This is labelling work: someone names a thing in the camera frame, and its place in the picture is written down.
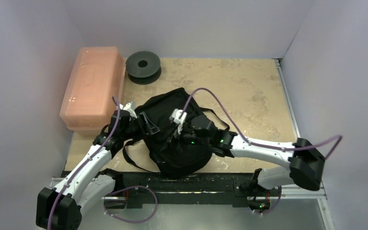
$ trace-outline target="black strap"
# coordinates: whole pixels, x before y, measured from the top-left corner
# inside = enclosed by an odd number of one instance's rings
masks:
[[[223,125],[223,126],[225,126],[226,128],[225,128],[225,131],[229,131],[229,128],[230,128],[230,126],[226,123],[226,122],[224,122],[216,113],[215,113],[215,111],[214,110],[212,110],[212,109],[209,109],[209,108],[203,108],[203,107],[200,107],[200,109],[202,110],[202,112],[211,112],[211,113],[213,113],[217,118],[218,118],[218,120],[221,122],[221,124]]]
[[[129,157],[129,155],[128,155],[128,154],[127,154],[127,152],[126,152],[126,147],[127,147],[127,146],[132,146],[132,145],[134,145],[136,142],[140,141],[141,139],[142,139],[142,138],[134,138],[134,139],[132,139],[132,140],[130,140],[130,141],[128,141],[128,142],[126,142],[126,144],[125,144],[125,146],[123,146],[123,150],[122,150],[122,152],[123,152],[123,157],[125,158],[126,162],[128,162],[129,164],[131,164],[131,165],[135,166],[136,168],[141,169],[141,170],[144,170],[144,171],[147,171],[147,172],[149,172],[149,173],[154,173],[154,172],[151,172],[151,171],[149,171],[149,170],[147,170],[147,169],[144,169],[144,168],[142,168],[142,167],[138,166],[138,165],[136,164],[136,162],[134,162],[134,161]]]

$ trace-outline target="black fabric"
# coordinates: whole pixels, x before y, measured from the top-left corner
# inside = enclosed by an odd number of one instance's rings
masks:
[[[176,138],[172,138],[169,144],[167,142],[167,138],[170,138],[177,130],[177,125],[169,120],[170,115],[174,109],[183,108],[188,97],[189,94],[185,92],[184,88],[178,88],[168,93],[154,96],[135,109],[136,114],[145,112],[149,120],[159,127],[160,132],[128,141],[123,148],[123,155],[128,163],[150,172],[138,166],[126,151],[126,146],[133,145],[142,138],[149,149],[150,158],[166,177],[183,177],[201,169],[208,163],[212,156],[212,150],[208,146],[187,144]],[[199,107],[195,100],[191,99],[186,109],[186,124],[189,124],[194,117],[203,115],[203,111],[210,111],[215,114],[211,109]],[[220,121],[229,130],[228,124],[222,120]],[[182,132],[190,132],[190,130],[183,128]]]

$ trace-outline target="white wall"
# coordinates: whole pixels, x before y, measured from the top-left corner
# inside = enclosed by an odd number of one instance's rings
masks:
[[[66,160],[59,117],[82,39],[61,0],[0,0],[0,229],[35,229],[38,192]]]
[[[127,57],[282,58],[314,0],[65,0],[88,46]]]
[[[302,135],[345,136],[323,177],[336,229],[368,229],[368,0],[317,0],[282,67]]]

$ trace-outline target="translucent plastic box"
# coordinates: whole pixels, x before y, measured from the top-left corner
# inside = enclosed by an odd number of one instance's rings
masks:
[[[125,64],[116,47],[81,48],[60,110],[67,128],[99,134],[116,110],[112,96],[122,101],[124,81]]]

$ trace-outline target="beige table surface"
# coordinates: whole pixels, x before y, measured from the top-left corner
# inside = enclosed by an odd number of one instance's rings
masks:
[[[206,87],[222,101],[233,120],[248,137],[270,141],[295,141],[293,126],[276,65],[271,59],[195,59],[162,58],[162,74],[150,85],[136,85],[128,78],[123,103],[144,104],[150,97],[184,87],[191,93],[198,87]],[[230,123],[215,99],[204,91],[195,94],[201,107],[213,109],[219,117]],[[221,127],[213,115],[207,116]],[[74,134],[65,170],[72,170],[85,156],[94,137]],[[139,166],[158,172],[149,158],[143,141],[128,147],[130,157]],[[199,172],[252,173],[257,168],[273,168],[276,165],[248,158],[221,158],[212,156]],[[140,172],[128,164],[122,151],[104,167],[120,172]]]

